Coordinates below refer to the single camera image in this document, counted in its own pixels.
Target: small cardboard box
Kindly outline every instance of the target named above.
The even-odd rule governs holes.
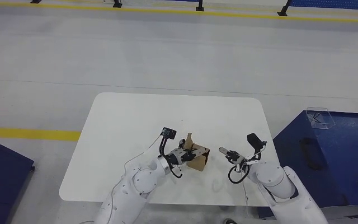
[[[186,165],[190,168],[193,168],[195,170],[203,171],[206,163],[208,162],[209,158],[209,152],[210,150],[208,148],[205,148],[203,146],[199,146],[198,144],[194,144],[191,139],[191,133],[188,133],[188,136],[186,137],[185,144],[183,146],[183,149],[185,150],[199,150],[199,149],[205,149],[207,152],[199,156],[198,158],[193,159],[190,162],[187,162]]]

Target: white table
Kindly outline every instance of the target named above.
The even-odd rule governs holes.
[[[218,148],[245,156],[254,152],[247,135],[256,133],[267,147],[262,160],[279,163],[261,103],[253,98],[151,94],[99,94],[93,102],[81,137],[60,187],[64,200],[101,202],[124,173],[123,165],[143,152],[163,127],[177,131],[166,153],[188,132],[195,143],[210,148],[203,172],[183,167],[158,184],[150,203],[244,206],[242,184],[232,184],[232,165]],[[149,157],[159,154],[159,141]],[[267,206],[256,184],[244,181],[249,206]]]

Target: floor marking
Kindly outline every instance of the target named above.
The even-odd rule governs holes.
[[[201,16],[221,16],[221,17],[240,17],[240,18],[265,18],[270,20],[291,20],[291,21],[310,21],[310,22],[358,22],[354,18],[323,18],[323,17],[298,17],[298,16],[278,16],[278,15],[256,15],[227,12],[196,12],[184,10],[160,10],[149,8],[112,8],[110,6],[67,6],[57,4],[30,4],[30,3],[10,3],[0,2],[0,6],[12,7],[39,7],[39,8],[61,8],[70,10],[97,10],[97,11],[118,11],[118,12],[142,12],[142,13],[166,13],[166,14],[184,14],[184,15],[201,15]]]
[[[0,138],[25,138],[76,142],[81,132],[71,130],[41,130],[0,128]]]

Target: blue barrier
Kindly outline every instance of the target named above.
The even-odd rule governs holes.
[[[358,0],[292,0],[290,6],[358,10]]]

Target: white cable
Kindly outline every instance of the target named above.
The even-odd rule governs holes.
[[[79,224],[85,224],[85,223],[89,223],[89,222],[94,222],[94,221],[89,220],[89,221],[85,221],[85,222],[80,222]]]
[[[255,153],[253,156],[251,156],[251,155],[247,156],[245,159],[247,159],[247,160],[251,159],[251,158],[255,157],[256,155],[262,153],[265,149],[266,149],[266,145],[263,146],[263,149],[260,152]]]
[[[248,196],[247,196],[247,193],[246,193],[246,188],[245,188],[245,184],[244,184],[244,180],[242,181],[242,186],[244,187],[244,192],[245,192],[245,204],[246,204],[246,214],[247,214],[247,217],[249,218],[249,215],[248,215]]]
[[[126,165],[128,162],[132,161],[133,159],[137,158],[138,156],[141,156],[143,153],[147,152],[151,146],[153,146],[155,144],[155,142],[158,140],[158,138],[160,137],[160,135],[156,138],[156,140],[154,140],[154,142],[142,153],[138,154],[137,156],[131,158],[130,160],[128,160],[125,164],[124,164],[124,175],[122,175],[121,179],[118,181],[118,183],[116,185],[114,185],[114,187],[111,190],[111,213],[110,213],[110,217],[108,218],[107,224],[110,223],[111,218],[112,218],[112,212],[113,212],[113,191],[116,188],[116,186],[118,186],[118,184],[123,180],[123,177],[125,177],[125,174],[127,172],[126,170]]]

